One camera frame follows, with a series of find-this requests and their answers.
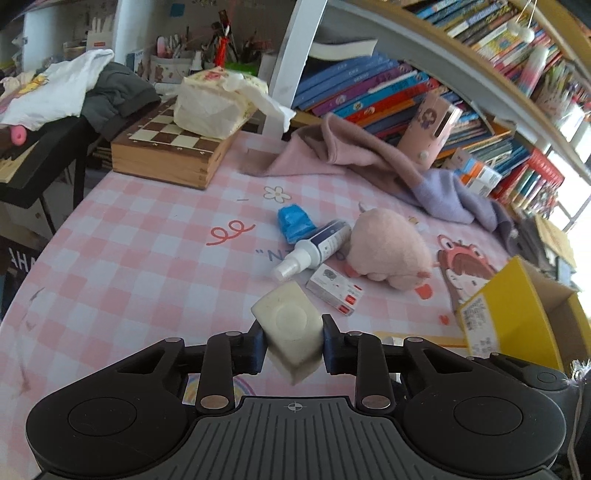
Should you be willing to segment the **yellow cardboard box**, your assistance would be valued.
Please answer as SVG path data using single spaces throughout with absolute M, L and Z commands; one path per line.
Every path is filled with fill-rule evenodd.
M 578 294 L 512 258 L 458 316 L 470 355 L 497 352 L 569 374 L 590 358 L 590 323 Z

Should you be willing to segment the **white square soap block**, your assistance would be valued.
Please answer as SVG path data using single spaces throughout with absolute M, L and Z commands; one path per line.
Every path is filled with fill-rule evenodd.
M 322 315 L 297 282 L 267 293 L 250 308 L 266 335 L 271 361 L 290 385 L 297 385 L 322 361 Z

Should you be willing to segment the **white staples box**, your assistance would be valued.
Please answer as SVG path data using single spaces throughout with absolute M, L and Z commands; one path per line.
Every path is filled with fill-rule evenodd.
M 355 313 L 363 298 L 360 285 L 327 264 L 319 265 L 305 286 L 312 294 L 346 316 Z

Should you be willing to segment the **pink plush pig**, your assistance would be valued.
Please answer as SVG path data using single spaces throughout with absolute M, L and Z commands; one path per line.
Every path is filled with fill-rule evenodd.
M 367 277 L 410 291 L 428 282 L 433 256 L 416 227 L 402 215 L 385 208 L 369 209 L 359 203 L 346 254 L 349 278 Z

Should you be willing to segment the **white spray bottle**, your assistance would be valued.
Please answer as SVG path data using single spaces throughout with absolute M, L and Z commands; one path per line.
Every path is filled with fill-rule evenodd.
M 273 269 L 273 277 L 283 282 L 305 270 L 317 269 L 349 242 L 351 234 L 348 222 L 332 220 L 310 238 L 298 240 L 294 250 Z

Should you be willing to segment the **pile of papers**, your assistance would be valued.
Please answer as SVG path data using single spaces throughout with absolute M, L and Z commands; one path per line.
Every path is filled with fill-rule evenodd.
M 538 270 L 557 282 L 578 287 L 573 282 L 576 261 L 567 235 L 540 215 L 517 224 L 518 253 Z

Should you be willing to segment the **pink checkered tablecloth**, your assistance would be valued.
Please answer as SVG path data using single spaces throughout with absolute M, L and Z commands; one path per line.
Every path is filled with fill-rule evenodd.
M 3 478 L 37 474 L 25 421 L 46 395 L 168 337 L 202 344 L 249 328 L 288 252 L 276 225 L 284 205 L 300 205 L 318 225 L 389 208 L 415 221 L 432 250 L 446 236 L 496 269 L 508 261 L 479 225 L 432 218 L 355 173 L 243 175 L 249 149 L 280 144 L 239 136 L 204 191 L 110 173 L 58 229 L 1 324 Z

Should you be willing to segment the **orange white boxes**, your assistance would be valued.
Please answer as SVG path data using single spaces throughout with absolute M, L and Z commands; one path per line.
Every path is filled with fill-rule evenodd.
M 461 182 L 472 192 L 487 197 L 502 179 L 493 168 L 475 158 L 464 149 L 458 149 L 449 159 L 448 168 L 459 176 Z

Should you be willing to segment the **red dictionary book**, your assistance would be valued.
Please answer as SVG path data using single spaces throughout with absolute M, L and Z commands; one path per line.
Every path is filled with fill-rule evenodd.
M 536 183 L 534 176 L 544 180 L 552 187 L 560 187 L 564 182 L 564 175 L 559 169 L 537 148 L 535 148 L 530 157 L 524 163 L 525 170 L 520 178 L 521 188 L 532 186 Z

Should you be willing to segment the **wooden chess box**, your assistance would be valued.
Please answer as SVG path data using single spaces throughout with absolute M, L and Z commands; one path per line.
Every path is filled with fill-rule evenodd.
M 111 142 L 117 173 L 204 190 L 238 138 L 211 139 L 174 123 L 174 101 L 150 111 Z

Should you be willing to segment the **pink cylindrical container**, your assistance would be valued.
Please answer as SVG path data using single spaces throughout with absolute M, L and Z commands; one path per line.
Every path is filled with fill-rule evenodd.
M 429 169 L 461 115 L 460 108 L 429 92 L 398 143 L 398 149 L 415 164 Z

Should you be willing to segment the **white bookshelf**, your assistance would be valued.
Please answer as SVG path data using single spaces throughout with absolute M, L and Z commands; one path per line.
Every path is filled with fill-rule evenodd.
M 410 61 L 476 106 L 517 124 L 539 149 L 553 148 L 585 181 L 590 172 L 574 147 L 542 111 L 469 47 L 391 3 L 297 1 L 270 81 L 270 94 L 290 106 L 319 25 L 378 40 L 378 50 Z

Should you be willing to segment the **pink purple cloth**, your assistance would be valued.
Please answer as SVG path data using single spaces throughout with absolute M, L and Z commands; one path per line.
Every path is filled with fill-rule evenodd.
M 280 154 L 249 150 L 240 171 L 256 177 L 344 175 L 353 171 L 439 220 L 478 222 L 510 255 L 518 253 L 517 229 L 501 204 L 470 191 L 450 170 L 421 170 L 398 148 L 334 114 L 321 124 L 295 131 Z

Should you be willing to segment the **dark grey garment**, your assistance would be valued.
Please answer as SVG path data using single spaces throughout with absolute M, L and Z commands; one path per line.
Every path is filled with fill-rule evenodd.
M 160 104 L 155 88 L 126 66 L 111 62 L 86 93 L 81 110 L 94 131 L 112 141 L 130 123 Z

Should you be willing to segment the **tissue pack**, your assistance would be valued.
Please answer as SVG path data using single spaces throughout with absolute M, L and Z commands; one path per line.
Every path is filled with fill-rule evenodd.
M 276 119 L 283 131 L 296 115 L 269 95 L 256 76 L 214 67 L 182 79 L 173 107 L 175 124 L 200 136 L 225 140 L 257 111 Z

